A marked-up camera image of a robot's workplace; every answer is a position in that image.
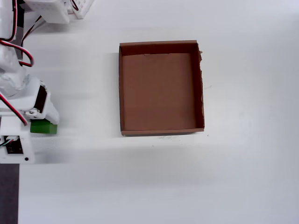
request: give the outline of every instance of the white surface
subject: white surface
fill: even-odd
[[[297,224],[295,0],[104,1],[26,40],[59,134],[52,164],[21,166],[20,224]],[[206,129],[122,137],[120,42],[197,39]]]

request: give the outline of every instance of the open cardboard tray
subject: open cardboard tray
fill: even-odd
[[[192,133],[205,127],[196,41],[121,43],[121,133]]]

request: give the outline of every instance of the brown cardboard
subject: brown cardboard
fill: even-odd
[[[196,41],[121,43],[121,133],[203,131],[200,61]]]

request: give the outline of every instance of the red wire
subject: red wire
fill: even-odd
[[[37,18],[37,20],[35,21],[35,23],[37,22],[37,21],[39,21],[40,19],[42,18],[42,16],[40,15],[38,18]],[[31,32],[31,30],[33,29],[33,27],[35,26],[35,23],[33,24],[33,26],[25,33],[25,35],[23,36],[23,38],[22,38],[22,41],[21,41],[21,47],[23,47],[23,42],[24,42],[24,40],[25,40],[25,38],[29,35],[29,33]]]
[[[5,103],[6,106],[9,107],[9,109],[15,113],[15,115],[18,116],[18,118],[23,122],[23,124],[26,126],[28,123],[26,119],[3,97],[2,94],[0,94],[0,99]]]
[[[15,45],[15,44],[12,44],[12,43],[9,43],[9,42],[6,42],[6,41],[2,41],[2,40],[0,40],[0,43],[5,45],[5,46],[8,46],[8,47],[17,48],[18,50],[24,52],[27,55],[27,57],[29,58],[30,63],[26,63],[26,62],[23,62],[23,61],[19,61],[19,63],[22,64],[22,65],[28,66],[28,67],[33,66],[33,64],[34,64],[33,56],[25,48],[22,48],[18,45]]]
[[[71,4],[72,4],[73,8],[74,8],[76,11],[79,11],[79,8],[78,8],[78,6],[76,5],[76,3],[75,3],[74,0],[71,0]]]

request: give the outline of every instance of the white 3d-printed part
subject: white 3d-printed part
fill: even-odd
[[[25,87],[25,78],[14,48],[0,44],[0,92],[6,97],[16,94]]]
[[[94,0],[74,0],[79,11],[76,11],[75,9],[73,9],[73,11],[78,19],[83,19],[85,17],[93,1]]]
[[[24,0],[33,10],[41,14],[48,23],[69,23],[64,0]]]
[[[0,147],[0,163],[35,163],[35,154],[31,145],[30,122],[24,126],[15,116],[2,116],[0,125],[0,144],[4,142],[4,136],[19,136],[23,154],[8,154],[6,146]]]
[[[11,0],[0,0],[0,38],[8,39],[13,32],[13,4]]]

